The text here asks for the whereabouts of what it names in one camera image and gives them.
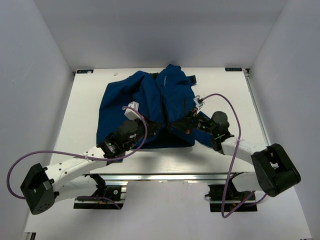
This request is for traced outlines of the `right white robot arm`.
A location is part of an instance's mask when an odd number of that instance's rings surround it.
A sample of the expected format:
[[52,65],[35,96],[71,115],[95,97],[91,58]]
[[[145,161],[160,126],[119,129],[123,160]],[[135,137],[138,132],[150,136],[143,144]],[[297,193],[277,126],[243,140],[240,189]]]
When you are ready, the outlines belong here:
[[265,146],[235,137],[229,132],[228,117],[222,111],[216,111],[208,118],[192,110],[172,126],[187,135],[194,130],[209,134],[214,151],[254,167],[253,172],[228,174],[225,192],[233,200],[246,191],[262,191],[276,197],[301,182],[300,173],[280,144]]

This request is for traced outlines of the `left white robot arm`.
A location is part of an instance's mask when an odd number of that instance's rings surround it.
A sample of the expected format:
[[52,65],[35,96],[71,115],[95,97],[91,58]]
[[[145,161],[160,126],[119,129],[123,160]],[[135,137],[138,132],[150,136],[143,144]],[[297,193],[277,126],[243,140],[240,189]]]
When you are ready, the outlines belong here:
[[56,202],[77,197],[118,201],[120,198],[108,190],[104,179],[90,172],[120,160],[139,141],[154,137],[161,127],[151,120],[126,120],[79,157],[48,166],[33,165],[20,186],[30,212],[38,215]]

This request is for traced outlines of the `blue and black jacket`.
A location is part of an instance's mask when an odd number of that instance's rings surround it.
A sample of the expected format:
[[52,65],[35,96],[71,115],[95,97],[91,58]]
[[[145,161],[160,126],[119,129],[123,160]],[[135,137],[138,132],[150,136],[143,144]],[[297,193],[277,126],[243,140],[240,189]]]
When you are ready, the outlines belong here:
[[127,119],[122,107],[137,102],[139,113],[161,126],[146,140],[144,149],[192,147],[196,142],[212,147],[208,133],[194,129],[186,134],[172,126],[195,107],[192,86],[196,83],[196,76],[187,76],[180,66],[172,64],[159,73],[137,71],[124,80],[109,83],[99,107],[96,143]]

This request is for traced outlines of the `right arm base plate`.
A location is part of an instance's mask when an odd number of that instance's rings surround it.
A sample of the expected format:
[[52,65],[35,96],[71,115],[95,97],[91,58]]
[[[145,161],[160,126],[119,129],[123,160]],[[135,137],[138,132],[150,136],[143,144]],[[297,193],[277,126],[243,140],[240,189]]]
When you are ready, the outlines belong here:
[[[204,198],[209,200],[211,213],[221,212],[224,188],[225,184],[208,185],[208,193],[204,195]],[[237,191],[234,185],[230,182],[225,195],[224,213],[227,214],[233,210],[240,202],[247,198],[250,193],[251,191]],[[254,204],[255,202],[256,196],[252,195],[243,205],[236,209],[235,212],[257,212],[258,208]]]

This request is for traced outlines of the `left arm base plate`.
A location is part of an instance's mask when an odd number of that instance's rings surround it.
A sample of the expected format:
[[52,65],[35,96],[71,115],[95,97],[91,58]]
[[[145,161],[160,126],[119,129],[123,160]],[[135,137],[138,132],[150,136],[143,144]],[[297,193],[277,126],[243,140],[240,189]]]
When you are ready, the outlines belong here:
[[121,210],[127,192],[127,180],[119,180],[111,175],[85,174],[82,180],[86,185],[80,190],[88,189],[74,200],[73,208],[77,210]]

